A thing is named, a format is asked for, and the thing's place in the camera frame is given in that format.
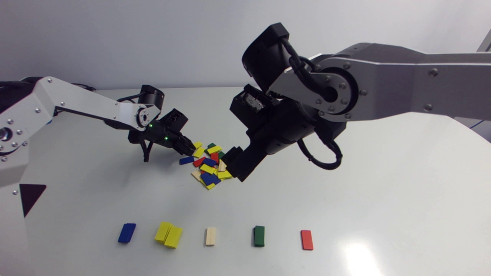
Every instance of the black triangle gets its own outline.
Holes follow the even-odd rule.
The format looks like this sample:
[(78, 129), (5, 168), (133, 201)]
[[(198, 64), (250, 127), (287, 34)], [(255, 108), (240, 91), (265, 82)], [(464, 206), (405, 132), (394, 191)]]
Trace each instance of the black triangle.
[(25, 218), (38, 198), (46, 189), (46, 185), (19, 184), (19, 186), (21, 189), (22, 209), (24, 210)]

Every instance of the white tabletop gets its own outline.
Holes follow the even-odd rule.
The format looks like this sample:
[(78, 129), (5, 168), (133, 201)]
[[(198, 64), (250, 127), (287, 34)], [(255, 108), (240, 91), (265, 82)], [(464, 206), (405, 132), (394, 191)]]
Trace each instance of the white tabletop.
[[(241, 88), (163, 91), (163, 114), (183, 112), (191, 140), (248, 145), (228, 110)], [(38, 276), (491, 274), (486, 140), (449, 117), (408, 113), (350, 122), (336, 141), (337, 170), (315, 167), (293, 145), (245, 182), (208, 191), (174, 150), (154, 145), (144, 163), (127, 131), (62, 113), (32, 137), (21, 182), (48, 186), (26, 217), (33, 266)], [(333, 161), (315, 135), (305, 142)], [(154, 241), (161, 221), (184, 229), (177, 249)], [(136, 223), (127, 245), (117, 242), (124, 223)], [(255, 225), (266, 227), (264, 248), (251, 246)], [(217, 244), (205, 247), (210, 226)], [(301, 249), (302, 229), (313, 251)]]

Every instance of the red wooden block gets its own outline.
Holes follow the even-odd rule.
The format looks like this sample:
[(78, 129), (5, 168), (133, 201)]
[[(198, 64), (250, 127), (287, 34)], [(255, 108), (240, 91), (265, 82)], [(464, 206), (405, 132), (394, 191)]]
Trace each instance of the red wooden block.
[(218, 152), (212, 153), (210, 157), (211, 160), (215, 160), (218, 163)]
[(303, 250), (314, 250), (314, 244), (312, 243), (312, 233), (310, 230), (302, 230), (302, 246)]
[(201, 164), (203, 163), (203, 160), (205, 160), (206, 157), (202, 157), (196, 161), (194, 161), (192, 164), (195, 166), (195, 167), (199, 167), (201, 166)]

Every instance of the bolt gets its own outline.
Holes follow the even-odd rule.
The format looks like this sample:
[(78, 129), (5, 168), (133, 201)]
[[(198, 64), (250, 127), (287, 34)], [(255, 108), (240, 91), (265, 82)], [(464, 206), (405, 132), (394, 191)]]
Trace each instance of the bolt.
[(425, 104), (425, 106), (423, 106), (423, 109), (424, 111), (428, 112), (433, 109), (433, 106), (431, 104)]
[(428, 75), (432, 77), (436, 77), (438, 75), (438, 69), (436, 68), (431, 69), (430, 71), (428, 71)]

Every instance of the robotic arm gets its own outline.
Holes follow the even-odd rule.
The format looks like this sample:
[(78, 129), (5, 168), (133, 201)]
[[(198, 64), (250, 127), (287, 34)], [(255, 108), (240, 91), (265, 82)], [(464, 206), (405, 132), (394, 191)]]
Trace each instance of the robotic arm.
[[(248, 130), (250, 145), (222, 159), (244, 181), (269, 154), (297, 142), (317, 166), (335, 169), (341, 150), (334, 139), (346, 122), (405, 112), (491, 119), (491, 54), (427, 55), (402, 47), (360, 43), (334, 55), (299, 56), (281, 23), (269, 26), (242, 62), (261, 90), (250, 85), (230, 110)], [(303, 138), (315, 132), (336, 154), (316, 160)]]
[(141, 145), (145, 162), (154, 143), (188, 156), (195, 150), (191, 140), (180, 132), (188, 120), (186, 116), (173, 109), (157, 120), (164, 93), (149, 85), (143, 85), (140, 94), (117, 101), (53, 77), (27, 78), (0, 86), (0, 188), (20, 181), (28, 163), (29, 138), (51, 122), (55, 110), (129, 130), (128, 140)]

